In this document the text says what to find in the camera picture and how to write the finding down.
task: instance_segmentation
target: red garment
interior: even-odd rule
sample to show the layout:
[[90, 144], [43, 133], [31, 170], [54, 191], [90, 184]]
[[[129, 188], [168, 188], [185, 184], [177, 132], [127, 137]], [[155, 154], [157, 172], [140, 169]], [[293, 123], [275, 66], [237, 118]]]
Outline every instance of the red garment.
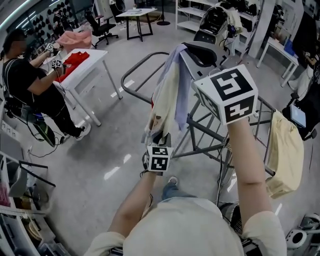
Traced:
[[65, 65], [71, 65], [70, 67], [66, 68], [66, 73], [57, 79], [55, 79], [56, 82], [61, 83], [63, 80], [66, 79], [67, 76], [71, 74], [72, 71], [74, 71], [82, 62], [84, 62], [87, 58], [89, 58], [89, 53], [86, 51], [84, 53], [77, 52], [72, 53], [69, 58], [67, 58], [63, 64]]

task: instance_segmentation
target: person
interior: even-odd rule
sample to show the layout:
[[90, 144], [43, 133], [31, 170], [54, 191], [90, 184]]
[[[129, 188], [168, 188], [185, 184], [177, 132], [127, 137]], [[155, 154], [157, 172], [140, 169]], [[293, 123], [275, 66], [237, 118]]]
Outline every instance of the person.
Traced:
[[307, 94], [311, 78], [313, 77], [315, 70], [319, 68], [320, 60], [320, 41], [315, 42], [315, 55], [310, 58], [309, 52], [303, 52], [305, 60], [308, 62], [307, 68], [301, 73], [296, 80], [288, 81], [288, 85], [293, 91], [296, 91], [299, 95], [299, 101], [301, 101]]
[[19, 58], [27, 48], [23, 30], [15, 29], [4, 40], [1, 60], [3, 59], [2, 80], [4, 94], [9, 94], [33, 109], [51, 117], [67, 139], [73, 136], [81, 140], [90, 130], [90, 124], [76, 127], [71, 120], [64, 96], [53, 85], [53, 81], [61, 76], [62, 69], [46, 75], [38, 68], [50, 52], [46, 51], [28, 62]]
[[68, 18], [58, 8], [53, 9], [53, 24], [55, 34], [62, 36], [65, 31], [73, 31], [72, 27], [68, 23]]
[[[237, 176], [243, 239], [259, 240], [262, 254], [286, 256], [287, 246], [278, 217], [272, 212], [266, 190], [265, 166], [248, 119], [227, 126]], [[146, 172], [120, 205], [107, 232], [92, 241], [85, 256], [243, 256], [240, 237], [211, 201], [180, 191], [172, 177], [164, 187], [163, 201], [143, 215], [156, 179]]]

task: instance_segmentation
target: shoe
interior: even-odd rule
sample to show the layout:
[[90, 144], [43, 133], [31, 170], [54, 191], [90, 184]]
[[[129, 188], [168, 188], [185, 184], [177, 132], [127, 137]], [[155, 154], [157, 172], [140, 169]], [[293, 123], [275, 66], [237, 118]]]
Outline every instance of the shoe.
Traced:
[[175, 184], [176, 186], [178, 186], [179, 180], [178, 180], [177, 177], [172, 176], [172, 177], [169, 179], [168, 183], [173, 183], [173, 184]]
[[65, 143], [70, 138], [70, 135], [67, 133], [64, 133], [63, 136], [60, 139], [60, 144]]
[[293, 85], [291, 84], [291, 82], [293, 82], [293, 81], [288, 81], [287, 84], [289, 85], [289, 87], [291, 88], [291, 90], [296, 91], [297, 88], [293, 87]]
[[82, 132], [80, 133], [80, 136], [79, 136], [79, 137], [75, 137], [75, 139], [76, 139], [77, 141], [81, 141], [84, 136], [88, 135], [88, 133], [89, 133], [90, 130], [91, 130], [91, 124], [88, 123], [88, 124], [86, 124], [85, 126], [82, 126], [81, 129], [82, 129]]

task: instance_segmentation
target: office chair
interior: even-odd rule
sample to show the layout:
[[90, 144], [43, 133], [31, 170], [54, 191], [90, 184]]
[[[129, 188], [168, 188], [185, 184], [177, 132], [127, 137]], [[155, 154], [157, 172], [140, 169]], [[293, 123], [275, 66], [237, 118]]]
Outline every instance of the office chair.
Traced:
[[[314, 127], [320, 122], [320, 89], [319, 85], [314, 82], [309, 86], [309, 91], [302, 100], [298, 100], [299, 95], [294, 92], [291, 94], [291, 100], [288, 105], [282, 110], [283, 116], [290, 122], [294, 123], [299, 131], [302, 140], [306, 141], [310, 138], [314, 139], [317, 136], [317, 131]], [[295, 120], [293, 115], [297, 110], [293, 110], [291, 105], [294, 105], [305, 114], [305, 127], [301, 126]]]
[[90, 23], [93, 29], [92, 34], [95, 37], [99, 37], [99, 41], [95, 45], [93, 45], [94, 48], [97, 48], [98, 43], [100, 43], [104, 39], [106, 40], [106, 44], [108, 45], [109, 44], [108, 38], [112, 38], [112, 37], [119, 38], [117, 34], [109, 33], [109, 30], [116, 26], [116, 24], [109, 23], [109, 19], [111, 19], [112, 17], [107, 18], [106, 24], [100, 25], [100, 19], [98, 19], [98, 23], [97, 23], [91, 11], [89, 10], [86, 11], [84, 13], [84, 16], [86, 20]]

